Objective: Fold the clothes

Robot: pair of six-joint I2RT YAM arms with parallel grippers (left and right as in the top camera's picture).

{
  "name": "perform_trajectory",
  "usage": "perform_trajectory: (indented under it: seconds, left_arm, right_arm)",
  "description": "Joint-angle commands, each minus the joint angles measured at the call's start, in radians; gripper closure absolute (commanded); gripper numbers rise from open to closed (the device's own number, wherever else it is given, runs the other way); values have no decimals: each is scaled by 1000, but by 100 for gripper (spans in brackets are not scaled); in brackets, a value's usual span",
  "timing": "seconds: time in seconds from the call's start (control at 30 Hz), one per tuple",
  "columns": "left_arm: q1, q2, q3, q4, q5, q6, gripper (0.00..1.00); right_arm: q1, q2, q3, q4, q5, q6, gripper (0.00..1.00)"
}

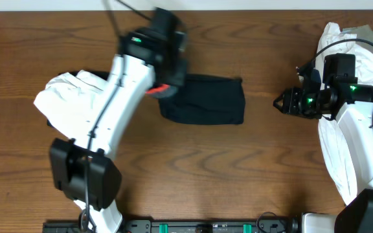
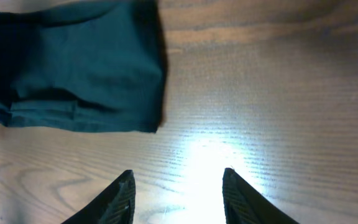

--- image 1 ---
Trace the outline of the black leggings red waistband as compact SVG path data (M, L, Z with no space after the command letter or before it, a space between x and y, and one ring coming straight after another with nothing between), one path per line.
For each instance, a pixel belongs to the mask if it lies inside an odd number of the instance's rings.
M245 95L240 77L188 74L181 87L156 85L146 94L158 99L167 120L192 125L240 125L244 122Z

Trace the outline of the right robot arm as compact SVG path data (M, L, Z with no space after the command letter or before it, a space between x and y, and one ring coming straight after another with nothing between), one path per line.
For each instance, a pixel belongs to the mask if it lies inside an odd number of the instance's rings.
M330 114L348 144L357 196L338 215L307 213L299 232L373 232L373 86L351 83L286 89L273 105L280 112L315 119Z

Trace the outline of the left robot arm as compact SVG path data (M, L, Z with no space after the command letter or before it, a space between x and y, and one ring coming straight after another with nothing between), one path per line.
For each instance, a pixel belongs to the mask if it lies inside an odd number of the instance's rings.
M185 82L182 57L187 34L175 29L139 28L121 38L100 107L86 120L85 133L54 139L49 159L56 189L82 209L78 232L117 232L122 215L115 196L122 174L115 155L145 94L172 96Z

